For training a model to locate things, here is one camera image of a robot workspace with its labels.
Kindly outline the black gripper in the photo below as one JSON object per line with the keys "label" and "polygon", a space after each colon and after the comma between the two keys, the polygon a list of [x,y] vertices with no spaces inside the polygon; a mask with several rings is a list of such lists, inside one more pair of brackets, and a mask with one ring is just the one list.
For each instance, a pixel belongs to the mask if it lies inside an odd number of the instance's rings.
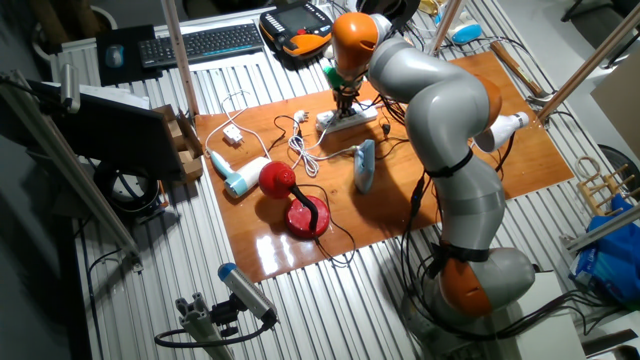
{"label": "black gripper", "polygon": [[353,104],[359,95],[360,82],[347,82],[333,88],[333,97],[338,107],[338,120],[357,114],[357,105]]}

